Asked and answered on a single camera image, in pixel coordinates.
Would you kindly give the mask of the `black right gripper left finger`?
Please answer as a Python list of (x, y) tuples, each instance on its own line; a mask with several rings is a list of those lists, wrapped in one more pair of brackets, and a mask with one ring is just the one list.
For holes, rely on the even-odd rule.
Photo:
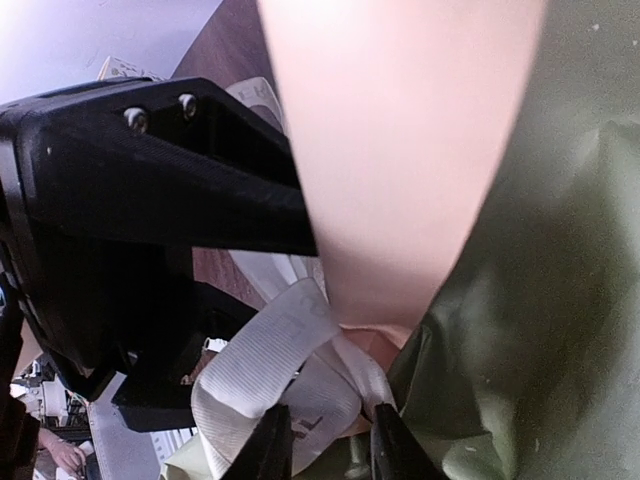
[(289, 408), (267, 410), (227, 470), (227, 480), (292, 478), (293, 431)]

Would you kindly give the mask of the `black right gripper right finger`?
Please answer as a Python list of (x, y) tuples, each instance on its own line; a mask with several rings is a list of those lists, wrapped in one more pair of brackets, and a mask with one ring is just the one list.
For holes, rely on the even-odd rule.
[(370, 433), (374, 480), (445, 480), (391, 404), (374, 409)]

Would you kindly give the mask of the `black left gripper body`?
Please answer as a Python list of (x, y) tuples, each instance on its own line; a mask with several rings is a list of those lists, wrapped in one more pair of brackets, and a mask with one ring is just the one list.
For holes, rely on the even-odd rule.
[(161, 267), (164, 247), (175, 245), (68, 235), (30, 218), (19, 165), (19, 109), (32, 98), (1, 109), (5, 242), (36, 336), (62, 358), (65, 378), (77, 381), (87, 369), (108, 367), (121, 340), (121, 277), (149, 278)]

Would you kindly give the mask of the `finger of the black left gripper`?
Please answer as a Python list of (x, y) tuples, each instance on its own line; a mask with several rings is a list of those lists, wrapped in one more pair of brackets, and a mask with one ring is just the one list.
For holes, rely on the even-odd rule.
[(287, 138), (202, 78), (32, 98), (19, 165), (30, 218), (68, 235), (317, 252)]
[(146, 433), (191, 428), (191, 374), (204, 341), (231, 339), (257, 310), (203, 282), (177, 279), (155, 306), (144, 349), (112, 398), (129, 429)]

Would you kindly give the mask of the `white ribbon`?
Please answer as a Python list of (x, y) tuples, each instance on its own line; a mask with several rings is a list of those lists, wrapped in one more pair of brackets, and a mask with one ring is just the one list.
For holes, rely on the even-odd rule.
[(378, 363), (332, 318), (308, 257), (233, 250), (239, 270), (266, 306), (199, 373), (191, 406), (209, 478), (238, 465), (242, 447), (267, 411), (288, 407), (295, 474), (362, 413), (394, 402)]

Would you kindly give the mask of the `pink and green wrapping paper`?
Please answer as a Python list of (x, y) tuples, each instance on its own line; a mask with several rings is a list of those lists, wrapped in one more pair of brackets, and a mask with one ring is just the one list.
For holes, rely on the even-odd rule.
[(459, 260), (396, 358), (450, 479), (639, 475), (639, 5), (554, 1)]

